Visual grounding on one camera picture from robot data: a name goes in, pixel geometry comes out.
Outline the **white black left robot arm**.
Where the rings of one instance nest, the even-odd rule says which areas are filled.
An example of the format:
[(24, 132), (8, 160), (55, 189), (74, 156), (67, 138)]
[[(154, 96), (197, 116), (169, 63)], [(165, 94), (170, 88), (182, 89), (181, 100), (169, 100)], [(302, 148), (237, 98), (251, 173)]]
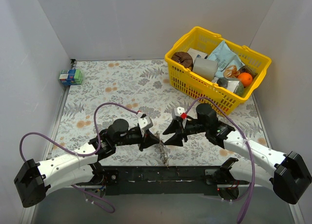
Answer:
[(23, 207), (32, 207), (63, 187), (109, 182), (111, 176), (101, 168), (99, 162), (113, 155), (118, 146), (138, 145), (142, 151), (158, 144), (160, 139), (149, 130), (152, 125), (147, 117), (140, 118), (133, 128), (129, 127), (126, 120), (117, 119), (102, 130), (99, 137), (91, 139), (73, 154), (63, 154), (40, 162), (24, 160), (14, 179)]

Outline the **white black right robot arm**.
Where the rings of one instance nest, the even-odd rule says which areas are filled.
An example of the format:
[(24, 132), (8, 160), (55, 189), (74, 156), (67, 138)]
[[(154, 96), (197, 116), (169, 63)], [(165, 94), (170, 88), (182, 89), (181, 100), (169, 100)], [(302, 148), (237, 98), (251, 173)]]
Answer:
[(199, 104), (196, 114), (197, 117), (192, 118), (183, 107), (174, 108), (172, 121), (163, 132), (164, 135), (172, 135), (165, 145), (181, 147), (189, 135), (204, 133), (213, 145), (244, 158), (229, 158), (214, 173), (206, 176), (209, 182), (254, 182), (271, 189), (280, 199), (292, 205), (299, 201), (312, 183), (312, 176), (300, 154), (275, 151), (246, 139), (237, 128), (220, 121), (208, 103)]

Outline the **steel disc with keyrings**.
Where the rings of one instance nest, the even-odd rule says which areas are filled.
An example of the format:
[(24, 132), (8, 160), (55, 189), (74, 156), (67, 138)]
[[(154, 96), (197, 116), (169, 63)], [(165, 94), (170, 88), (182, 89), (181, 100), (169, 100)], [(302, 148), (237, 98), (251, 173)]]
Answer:
[(168, 167), (169, 166), (169, 158), (168, 158), (168, 154), (165, 150), (164, 143), (160, 137), (160, 132), (157, 131), (155, 133), (155, 136), (159, 139), (159, 143), (158, 143), (159, 147), (158, 148), (159, 148), (159, 153), (160, 153), (160, 159), (162, 160), (163, 165)]

